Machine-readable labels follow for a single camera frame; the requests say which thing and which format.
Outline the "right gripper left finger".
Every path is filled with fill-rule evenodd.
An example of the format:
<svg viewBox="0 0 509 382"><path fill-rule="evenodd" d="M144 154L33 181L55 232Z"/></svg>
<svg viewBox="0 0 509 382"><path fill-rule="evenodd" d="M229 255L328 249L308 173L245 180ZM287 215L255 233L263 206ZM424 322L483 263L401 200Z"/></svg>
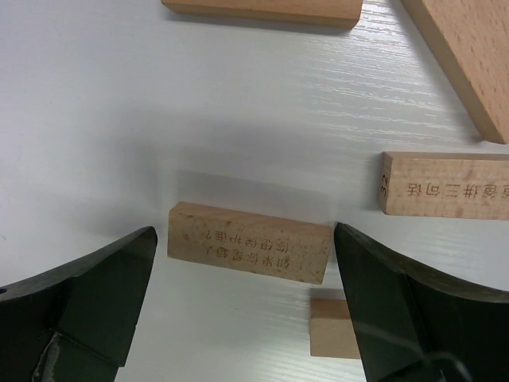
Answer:
<svg viewBox="0 0 509 382"><path fill-rule="evenodd" d="M3 381L113 381L125 366L153 268L141 228L1 288Z"/></svg>

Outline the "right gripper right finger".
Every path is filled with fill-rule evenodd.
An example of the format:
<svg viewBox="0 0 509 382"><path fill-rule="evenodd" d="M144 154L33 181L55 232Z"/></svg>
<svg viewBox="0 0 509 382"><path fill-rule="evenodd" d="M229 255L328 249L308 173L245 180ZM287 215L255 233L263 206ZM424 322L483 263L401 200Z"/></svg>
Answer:
<svg viewBox="0 0 509 382"><path fill-rule="evenodd" d="M369 381L506 381L508 293L339 223L340 277Z"/></svg>

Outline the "wooden block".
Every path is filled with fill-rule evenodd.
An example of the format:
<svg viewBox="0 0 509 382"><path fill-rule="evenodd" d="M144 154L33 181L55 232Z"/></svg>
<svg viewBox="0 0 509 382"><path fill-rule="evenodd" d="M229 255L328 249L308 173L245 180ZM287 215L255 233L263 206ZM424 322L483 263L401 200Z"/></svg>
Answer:
<svg viewBox="0 0 509 382"><path fill-rule="evenodd" d="M508 156L382 153L379 207L392 216L508 219Z"/></svg>
<svg viewBox="0 0 509 382"><path fill-rule="evenodd" d="M508 2L404 1L483 139L508 143Z"/></svg>
<svg viewBox="0 0 509 382"><path fill-rule="evenodd" d="M178 14L217 15L351 29L358 23L359 0L172 0L161 3Z"/></svg>
<svg viewBox="0 0 509 382"><path fill-rule="evenodd" d="M345 300L312 298L309 336L312 357L361 359Z"/></svg>
<svg viewBox="0 0 509 382"><path fill-rule="evenodd" d="M331 246L326 225L188 202L169 211L172 259L320 285Z"/></svg>

